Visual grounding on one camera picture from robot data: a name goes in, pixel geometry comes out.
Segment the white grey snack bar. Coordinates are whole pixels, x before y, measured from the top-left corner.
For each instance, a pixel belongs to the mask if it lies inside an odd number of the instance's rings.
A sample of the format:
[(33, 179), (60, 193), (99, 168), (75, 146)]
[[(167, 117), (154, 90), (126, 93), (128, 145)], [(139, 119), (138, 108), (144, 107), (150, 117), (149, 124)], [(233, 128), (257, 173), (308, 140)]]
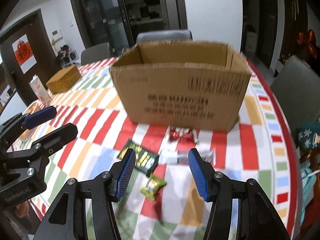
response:
[[(198, 150), (201, 158), (204, 161), (211, 163), (213, 166), (216, 164), (216, 153), (213, 150)], [(159, 153), (159, 164), (170, 165), (188, 165), (188, 151), (173, 151), (161, 150)]]

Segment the small green yellow candy packet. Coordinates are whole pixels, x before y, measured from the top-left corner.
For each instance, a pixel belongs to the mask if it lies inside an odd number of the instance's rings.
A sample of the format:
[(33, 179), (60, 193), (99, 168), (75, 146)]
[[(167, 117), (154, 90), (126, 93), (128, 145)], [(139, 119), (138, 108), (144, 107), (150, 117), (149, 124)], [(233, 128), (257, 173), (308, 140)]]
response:
[(149, 200), (155, 201), (156, 195), (160, 188), (165, 187), (166, 185), (166, 181), (152, 173), (150, 174), (146, 185), (140, 189), (140, 193)]

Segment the green cracker packet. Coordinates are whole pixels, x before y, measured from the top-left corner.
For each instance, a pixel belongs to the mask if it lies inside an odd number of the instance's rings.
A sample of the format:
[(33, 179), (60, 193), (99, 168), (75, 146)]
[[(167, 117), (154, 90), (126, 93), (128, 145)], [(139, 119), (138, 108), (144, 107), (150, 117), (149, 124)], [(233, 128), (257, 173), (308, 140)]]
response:
[(135, 169), (149, 177), (158, 165), (159, 155), (140, 146), (132, 140), (128, 140), (119, 152), (117, 158), (122, 159), (129, 148), (133, 149), (136, 154)]

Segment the red snack packet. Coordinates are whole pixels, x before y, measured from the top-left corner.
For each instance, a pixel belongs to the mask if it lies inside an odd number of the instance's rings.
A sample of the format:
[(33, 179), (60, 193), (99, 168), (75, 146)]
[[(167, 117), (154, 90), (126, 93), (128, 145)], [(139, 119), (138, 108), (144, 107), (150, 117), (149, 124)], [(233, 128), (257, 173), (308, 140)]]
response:
[(198, 139), (195, 129), (169, 127), (169, 141), (187, 141), (196, 143)]

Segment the white basket of oranges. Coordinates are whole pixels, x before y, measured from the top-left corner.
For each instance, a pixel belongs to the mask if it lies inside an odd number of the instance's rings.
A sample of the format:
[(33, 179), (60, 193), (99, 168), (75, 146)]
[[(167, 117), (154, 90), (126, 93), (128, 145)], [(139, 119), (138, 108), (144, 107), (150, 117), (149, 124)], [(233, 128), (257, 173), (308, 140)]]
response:
[[(38, 101), (34, 101), (31, 103), (27, 109), (23, 112), (23, 115), (33, 115), (40, 111), (40, 104)], [(26, 130), (20, 135), (19, 139), (22, 142), (25, 142), (29, 140), (29, 138), (32, 136), (36, 129), (35, 125), (35, 117), (26, 117), (26, 119), (23, 122), (23, 127), (26, 128)]]

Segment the juice carton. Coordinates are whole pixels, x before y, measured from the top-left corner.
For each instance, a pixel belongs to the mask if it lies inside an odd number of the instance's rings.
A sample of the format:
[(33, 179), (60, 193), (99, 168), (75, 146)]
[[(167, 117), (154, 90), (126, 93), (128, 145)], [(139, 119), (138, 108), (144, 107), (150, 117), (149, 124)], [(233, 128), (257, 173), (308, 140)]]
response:
[(34, 75), (32, 80), (29, 82), (29, 85), (37, 98), (45, 105), (49, 106), (52, 98), (49, 95), (48, 91), (45, 89), (44, 85), (42, 84), (40, 78), (37, 75)]

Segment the woven straw box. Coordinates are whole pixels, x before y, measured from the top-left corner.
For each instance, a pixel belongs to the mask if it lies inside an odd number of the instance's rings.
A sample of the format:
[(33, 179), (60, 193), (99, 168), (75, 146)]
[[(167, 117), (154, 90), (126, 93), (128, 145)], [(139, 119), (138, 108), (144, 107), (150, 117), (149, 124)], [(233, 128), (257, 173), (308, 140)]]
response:
[(46, 86), (52, 94), (60, 94), (69, 91), (74, 84), (81, 79), (78, 67), (74, 64), (58, 71), (52, 76)]

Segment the colourful striped tablecloth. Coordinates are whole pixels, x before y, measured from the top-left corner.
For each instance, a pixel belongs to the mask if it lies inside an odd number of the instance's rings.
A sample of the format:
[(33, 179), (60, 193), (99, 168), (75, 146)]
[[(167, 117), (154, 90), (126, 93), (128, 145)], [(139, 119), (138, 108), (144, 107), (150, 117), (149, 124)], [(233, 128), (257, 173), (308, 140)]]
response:
[(169, 141), (165, 126), (130, 121), (113, 86), (114, 59), (80, 68), (82, 78), (53, 97), (57, 115), (39, 126), (31, 139), (14, 143), (24, 150), (32, 141), (66, 123), (78, 128), (76, 139), (52, 155), (45, 171), (47, 189), (30, 200), (32, 222), (41, 220), (67, 179), (89, 180), (110, 169), (127, 141), (160, 155), (155, 175), (166, 181), (155, 200), (140, 189), (147, 177), (134, 171), (124, 198), (114, 205), (123, 239), (201, 239), (210, 207), (198, 195), (187, 165), (173, 164), (178, 151), (213, 150), (214, 168), (229, 178), (256, 179), (270, 198), (291, 237), (300, 228), (298, 165), (285, 118), (272, 91), (253, 70), (239, 122), (228, 133), (198, 131), (196, 142)]

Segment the grey chair left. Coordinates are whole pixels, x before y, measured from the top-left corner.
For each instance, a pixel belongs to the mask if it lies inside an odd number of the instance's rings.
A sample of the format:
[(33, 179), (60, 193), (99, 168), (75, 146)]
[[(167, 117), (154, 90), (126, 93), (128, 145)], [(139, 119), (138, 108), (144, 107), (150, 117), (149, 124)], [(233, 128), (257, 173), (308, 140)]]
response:
[(86, 65), (111, 57), (110, 44), (108, 42), (89, 47), (81, 53), (81, 64)]

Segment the grey chair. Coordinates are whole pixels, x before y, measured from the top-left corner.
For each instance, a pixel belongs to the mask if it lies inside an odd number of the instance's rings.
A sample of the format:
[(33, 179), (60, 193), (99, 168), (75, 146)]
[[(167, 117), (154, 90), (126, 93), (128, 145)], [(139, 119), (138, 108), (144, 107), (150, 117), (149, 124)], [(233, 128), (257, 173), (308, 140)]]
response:
[(178, 41), (178, 40), (192, 40), (192, 34), (188, 29), (178, 30), (157, 30), (139, 33), (136, 43), (153, 42), (153, 41)]
[(86, 65), (111, 57), (110, 44), (108, 42), (89, 47), (81, 53), (81, 64)]
[(304, 61), (291, 56), (271, 84), (292, 135), (299, 125), (319, 118), (319, 76)]

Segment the brown cardboard box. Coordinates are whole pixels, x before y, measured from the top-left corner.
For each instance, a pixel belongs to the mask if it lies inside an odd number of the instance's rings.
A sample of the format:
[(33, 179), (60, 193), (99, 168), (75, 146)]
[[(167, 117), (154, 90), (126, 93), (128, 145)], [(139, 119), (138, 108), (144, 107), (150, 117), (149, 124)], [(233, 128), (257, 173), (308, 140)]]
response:
[(251, 70), (227, 44), (162, 41), (135, 45), (110, 75), (133, 122), (229, 132)]

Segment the glass sliding door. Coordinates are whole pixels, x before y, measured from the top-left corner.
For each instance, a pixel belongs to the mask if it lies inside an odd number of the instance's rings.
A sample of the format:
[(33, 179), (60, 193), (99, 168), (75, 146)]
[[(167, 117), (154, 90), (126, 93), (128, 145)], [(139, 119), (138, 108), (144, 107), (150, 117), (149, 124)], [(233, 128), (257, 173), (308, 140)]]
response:
[(85, 48), (110, 45), (111, 55), (119, 56), (134, 46), (124, 0), (71, 0)]

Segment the grey chair right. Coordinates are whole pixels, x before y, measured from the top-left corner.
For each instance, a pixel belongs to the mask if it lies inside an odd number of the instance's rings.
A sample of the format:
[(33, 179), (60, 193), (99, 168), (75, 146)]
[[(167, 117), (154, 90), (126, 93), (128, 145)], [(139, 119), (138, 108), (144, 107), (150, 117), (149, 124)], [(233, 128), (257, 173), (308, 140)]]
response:
[(319, 118), (319, 76), (304, 61), (291, 56), (271, 84), (292, 135), (299, 125)]

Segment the grey chair middle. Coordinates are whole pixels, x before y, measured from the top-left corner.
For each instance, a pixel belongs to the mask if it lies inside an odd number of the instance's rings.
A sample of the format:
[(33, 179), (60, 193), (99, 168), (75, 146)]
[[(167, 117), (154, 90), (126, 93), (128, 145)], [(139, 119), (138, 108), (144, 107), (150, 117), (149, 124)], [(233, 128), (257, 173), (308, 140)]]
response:
[(153, 42), (153, 41), (178, 41), (178, 40), (192, 40), (192, 34), (188, 29), (178, 30), (157, 30), (139, 33), (136, 43)]

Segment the red balloon decoration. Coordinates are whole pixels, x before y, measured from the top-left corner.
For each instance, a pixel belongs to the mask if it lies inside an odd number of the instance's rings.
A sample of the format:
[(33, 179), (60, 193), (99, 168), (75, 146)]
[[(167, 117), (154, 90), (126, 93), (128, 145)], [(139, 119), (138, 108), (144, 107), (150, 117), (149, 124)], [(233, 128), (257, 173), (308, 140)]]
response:
[(309, 29), (307, 32), (299, 32), (297, 43), (306, 46), (310, 54), (314, 58), (317, 58), (316, 35), (312, 29)]

